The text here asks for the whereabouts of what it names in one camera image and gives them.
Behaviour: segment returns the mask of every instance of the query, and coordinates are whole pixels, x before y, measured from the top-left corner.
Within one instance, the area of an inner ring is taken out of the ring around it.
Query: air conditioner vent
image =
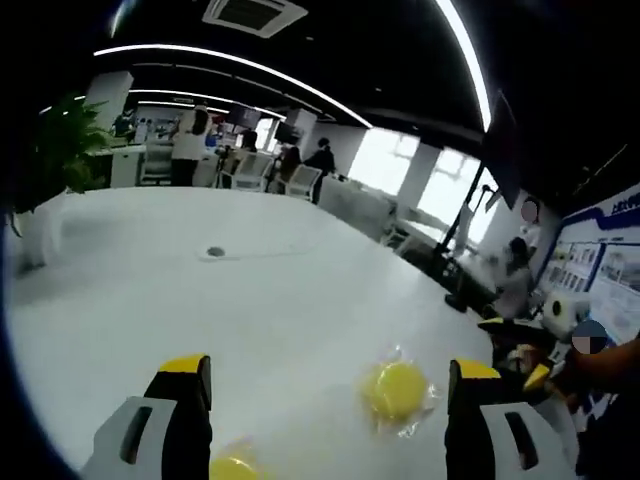
[[[269,38],[307,13],[286,0],[211,0],[202,21]]]

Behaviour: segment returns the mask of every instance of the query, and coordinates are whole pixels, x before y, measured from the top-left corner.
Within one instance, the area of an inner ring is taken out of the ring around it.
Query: bulletin board
[[[640,184],[565,218],[537,279],[544,292],[588,295],[613,344],[640,334]]]

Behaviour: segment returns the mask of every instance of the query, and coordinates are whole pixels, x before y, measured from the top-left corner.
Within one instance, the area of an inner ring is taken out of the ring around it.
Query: yellow ball in plastic bag
[[[248,463],[235,457],[216,458],[209,465],[210,480],[257,480],[258,472]]]
[[[418,411],[427,379],[418,367],[395,362],[376,367],[364,386],[373,411],[388,420],[403,419]]]

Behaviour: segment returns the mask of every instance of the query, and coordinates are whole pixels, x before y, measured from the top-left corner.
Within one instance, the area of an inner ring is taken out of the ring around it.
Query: potted plant
[[[97,106],[68,96],[40,115],[11,218],[29,266],[49,263],[59,250],[67,192],[84,193],[104,183],[91,168],[90,152],[107,145],[107,132],[95,125]]]

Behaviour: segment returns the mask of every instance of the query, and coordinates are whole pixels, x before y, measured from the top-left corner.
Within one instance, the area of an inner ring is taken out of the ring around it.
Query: green plant
[[[14,202],[25,212],[65,189],[84,193],[100,188],[104,177],[94,177],[89,152],[107,146],[108,133],[95,125],[99,105],[84,105],[70,95],[40,115],[28,158],[23,185]]]

